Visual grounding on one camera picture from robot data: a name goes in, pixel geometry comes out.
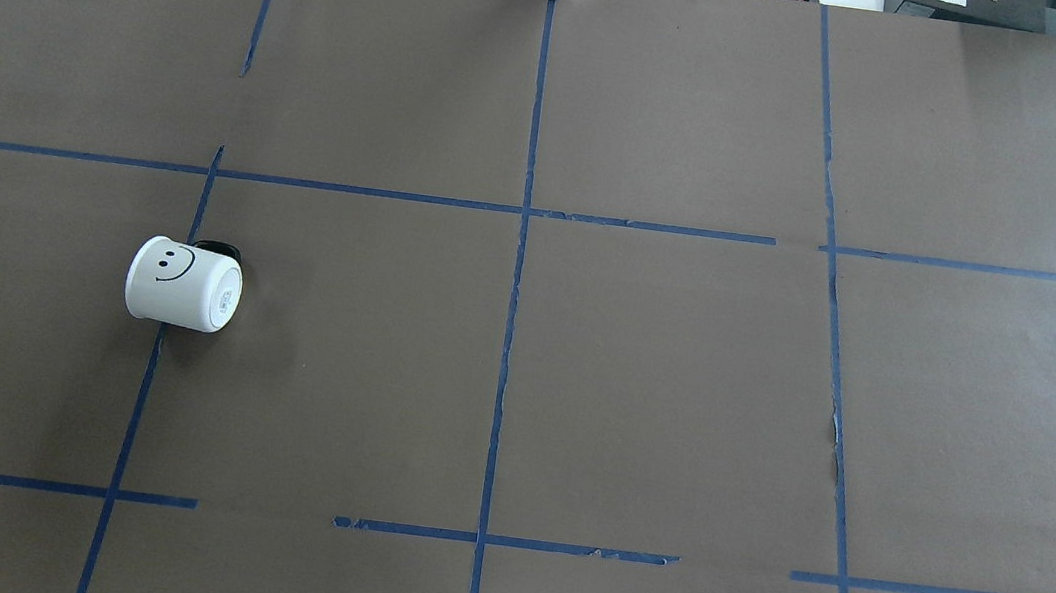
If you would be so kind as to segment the white smiley face mug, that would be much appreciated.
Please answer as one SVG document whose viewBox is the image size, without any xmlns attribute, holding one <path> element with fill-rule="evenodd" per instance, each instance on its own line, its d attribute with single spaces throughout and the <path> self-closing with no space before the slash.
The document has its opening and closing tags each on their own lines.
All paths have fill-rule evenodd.
<svg viewBox="0 0 1056 593">
<path fill-rule="evenodd" d="M 212 240 L 145 240 L 127 268 L 122 300 L 127 312 L 197 333 L 224 329 L 242 300 L 239 250 Z"/>
</svg>

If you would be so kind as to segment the black box with label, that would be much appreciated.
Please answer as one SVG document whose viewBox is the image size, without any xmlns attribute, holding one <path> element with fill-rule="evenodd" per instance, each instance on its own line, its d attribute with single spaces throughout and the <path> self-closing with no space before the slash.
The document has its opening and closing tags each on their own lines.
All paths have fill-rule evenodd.
<svg viewBox="0 0 1056 593">
<path fill-rule="evenodd" d="M 882 12 L 1056 36 L 1052 0 L 883 0 Z"/>
</svg>

